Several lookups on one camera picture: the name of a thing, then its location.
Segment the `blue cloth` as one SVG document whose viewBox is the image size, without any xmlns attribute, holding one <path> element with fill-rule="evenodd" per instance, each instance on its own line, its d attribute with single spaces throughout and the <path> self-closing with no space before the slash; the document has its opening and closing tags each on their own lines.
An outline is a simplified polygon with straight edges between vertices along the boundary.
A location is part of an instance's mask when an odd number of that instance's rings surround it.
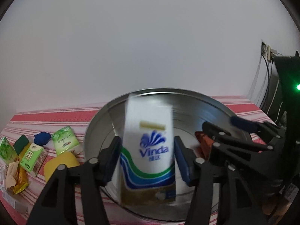
<svg viewBox="0 0 300 225">
<path fill-rule="evenodd" d="M 39 146 L 46 145 L 51 139 L 51 135 L 48 132 L 40 132 L 36 135 L 34 135 L 34 144 L 37 144 Z"/>
</svg>

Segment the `light green tissue pack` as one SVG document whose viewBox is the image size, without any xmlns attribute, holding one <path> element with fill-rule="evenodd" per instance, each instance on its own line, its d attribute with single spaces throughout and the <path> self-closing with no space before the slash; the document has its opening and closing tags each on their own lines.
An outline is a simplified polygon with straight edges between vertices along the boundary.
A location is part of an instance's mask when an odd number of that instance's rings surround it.
<svg viewBox="0 0 300 225">
<path fill-rule="evenodd" d="M 51 135 L 51 138 L 57 155 L 61 155 L 64 152 L 78 155 L 83 151 L 82 145 L 70 126 L 57 130 Z"/>
</svg>

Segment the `Vinda tissue pack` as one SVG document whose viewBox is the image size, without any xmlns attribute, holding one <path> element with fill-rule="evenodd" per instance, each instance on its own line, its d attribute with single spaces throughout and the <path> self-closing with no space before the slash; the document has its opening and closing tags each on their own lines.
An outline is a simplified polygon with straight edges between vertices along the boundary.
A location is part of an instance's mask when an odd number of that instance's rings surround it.
<svg viewBox="0 0 300 225">
<path fill-rule="evenodd" d="M 120 153 L 120 200 L 124 206 L 176 199 L 172 106 L 132 94 L 125 106 Z"/>
</svg>

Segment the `dark green scouring pad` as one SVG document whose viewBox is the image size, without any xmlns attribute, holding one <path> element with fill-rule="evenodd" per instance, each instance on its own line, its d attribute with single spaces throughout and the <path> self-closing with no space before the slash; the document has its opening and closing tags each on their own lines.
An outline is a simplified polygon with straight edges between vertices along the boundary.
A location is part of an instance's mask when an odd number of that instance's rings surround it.
<svg viewBox="0 0 300 225">
<path fill-rule="evenodd" d="M 14 143 L 13 147 L 17 153 L 17 155 L 19 155 L 23 149 L 26 147 L 26 145 L 29 144 L 29 140 L 25 135 L 21 135 L 16 142 Z"/>
</svg>

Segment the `wall power socket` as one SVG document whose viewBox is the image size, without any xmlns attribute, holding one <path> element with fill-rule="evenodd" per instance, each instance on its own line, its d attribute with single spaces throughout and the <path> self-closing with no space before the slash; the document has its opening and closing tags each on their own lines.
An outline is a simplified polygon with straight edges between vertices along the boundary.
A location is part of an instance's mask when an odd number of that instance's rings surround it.
<svg viewBox="0 0 300 225">
<path fill-rule="evenodd" d="M 267 44 L 264 41 L 261 42 L 261 54 L 264 56 L 265 59 L 267 59 L 268 49 Z"/>
</svg>

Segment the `red striped bed sheet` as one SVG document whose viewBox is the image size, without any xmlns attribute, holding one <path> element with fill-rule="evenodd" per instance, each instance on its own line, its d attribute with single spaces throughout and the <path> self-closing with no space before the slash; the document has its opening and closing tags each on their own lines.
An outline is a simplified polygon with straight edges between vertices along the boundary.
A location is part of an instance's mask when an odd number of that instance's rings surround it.
<svg viewBox="0 0 300 225">
<path fill-rule="evenodd" d="M 213 96 L 213 99 L 218 100 L 236 115 L 247 120 L 259 122 L 269 121 L 274 123 L 258 106 L 243 96 Z M 105 103 L 96 103 L 85 106 L 17 113 L 7 123 L 5 128 L 3 128 L 1 137 L 5 136 L 12 145 L 21 135 L 26 135 L 29 138 L 42 131 L 53 133 L 69 125 L 73 129 L 79 142 L 82 143 L 89 122 L 104 105 Z M 56 156 L 56 152 L 51 142 L 46 145 L 46 149 L 48 156 L 45 161 L 49 161 Z M 28 175 L 28 179 L 30 181 L 29 187 L 19 196 L 19 203 L 28 209 L 26 215 L 14 209 L 11 206 L 11 202 L 7 202 L 7 200 L 3 198 L 3 192 L 1 191 L 3 213 L 8 214 L 8 219 L 12 220 L 12 224 L 26 224 L 31 209 L 45 186 L 43 167 L 36 177 Z M 81 190 L 79 187 L 76 187 L 75 190 L 77 222 L 78 224 L 84 224 Z M 170 223 L 138 218 L 119 207 L 104 193 L 101 193 L 101 196 L 111 224 L 184 224 L 183 222 Z"/>
</svg>

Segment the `round metal tin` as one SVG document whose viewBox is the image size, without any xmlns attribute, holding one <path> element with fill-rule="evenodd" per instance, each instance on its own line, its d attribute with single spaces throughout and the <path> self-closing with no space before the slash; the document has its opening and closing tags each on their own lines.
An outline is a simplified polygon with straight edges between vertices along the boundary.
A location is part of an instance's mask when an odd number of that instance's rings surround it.
<svg viewBox="0 0 300 225">
<path fill-rule="evenodd" d="M 233 127 L 233 112 L 206 95 L 183 89 L 155 88 L 126 94 L 93 117 L 84 136 L 84 157 L 94 158 L 115 137 L 121 155 L 102 191 L 127 212 L 143 219 L 182 222 L 194 188 L 188 186 L 174 157 L 173 138 L 200 155 L 195 133 L 210 122 L 242 140 L 248 133 Z"/>
</svg>

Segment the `green leaf tissue pack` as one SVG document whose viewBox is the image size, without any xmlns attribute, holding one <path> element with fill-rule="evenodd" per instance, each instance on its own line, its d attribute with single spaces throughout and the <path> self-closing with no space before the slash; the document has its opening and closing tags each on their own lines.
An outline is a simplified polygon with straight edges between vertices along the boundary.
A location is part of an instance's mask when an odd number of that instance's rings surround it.
<svg viewBox="0 0 300 225">
<path fill-rule="evenodd" d="M 0 140 L 0 156 L 4 163 L 8 166 L 10 163 L 19 161 L 19 157 L 12 145 L 6 137 L 1 137 Z"/>
</svg>

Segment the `white charger plug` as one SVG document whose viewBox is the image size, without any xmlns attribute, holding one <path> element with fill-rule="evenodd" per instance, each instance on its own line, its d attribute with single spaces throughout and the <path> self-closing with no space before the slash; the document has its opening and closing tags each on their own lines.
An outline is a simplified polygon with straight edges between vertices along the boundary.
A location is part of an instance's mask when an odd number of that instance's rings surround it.
<svg viewBox="0 0 300 225">
<path fill-rule="evenodd" d="M 278 55 L 277 50 L 274 50 L 269 45 L 267 45 L 267 61 L 271 62 L 273 58 L 277 55 Z"/>
</svg>

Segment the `red snack packet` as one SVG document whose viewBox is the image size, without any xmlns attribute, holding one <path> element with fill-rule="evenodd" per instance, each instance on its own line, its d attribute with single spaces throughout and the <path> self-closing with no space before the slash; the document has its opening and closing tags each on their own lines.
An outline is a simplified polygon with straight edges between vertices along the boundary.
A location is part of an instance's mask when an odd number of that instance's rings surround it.
<svg viewBox="0 0 300 225">
<path fill-rule="evenodd" d="M 211 154 L 211 149 L 212 149 L 214 140 L 212 140 L 204 132 L 200 132 L 200 131 L 195 132 L 195 137 L 200 144 L 200 146 L 198 147 L 198 152 L 200 154 L 200 157 L 204 158 L 207 161 Z"/>
</svg>

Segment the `green white tissue pack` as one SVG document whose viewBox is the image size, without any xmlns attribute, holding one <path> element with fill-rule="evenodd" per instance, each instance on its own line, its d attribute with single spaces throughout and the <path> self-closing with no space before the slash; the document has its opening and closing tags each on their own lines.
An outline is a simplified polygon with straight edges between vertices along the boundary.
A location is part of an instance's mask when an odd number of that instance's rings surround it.
<svg viewBox="0 0 300 225">
<path fill-rule="evenodd" d="M 47 151 L 44 147 L 32 143 L 21 159 L 20 166 L 31 176 L 36 177 L 46 157 Z"/>
</svg>

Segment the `gold snack packet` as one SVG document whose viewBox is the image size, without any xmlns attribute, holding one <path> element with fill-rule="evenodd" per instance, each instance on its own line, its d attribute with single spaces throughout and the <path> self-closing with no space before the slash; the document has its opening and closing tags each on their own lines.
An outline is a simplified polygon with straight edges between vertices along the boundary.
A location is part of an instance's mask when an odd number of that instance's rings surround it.
<svg viewBox="0 0 300 225">
<path fill-rule="evenodd" d="M 5 179 L 5 186 L 6 190 L 11 194 L 19 194 L 29 186 L 26 170 L 20 166 L 19 161 L 9 164 Z"/>
</svg>

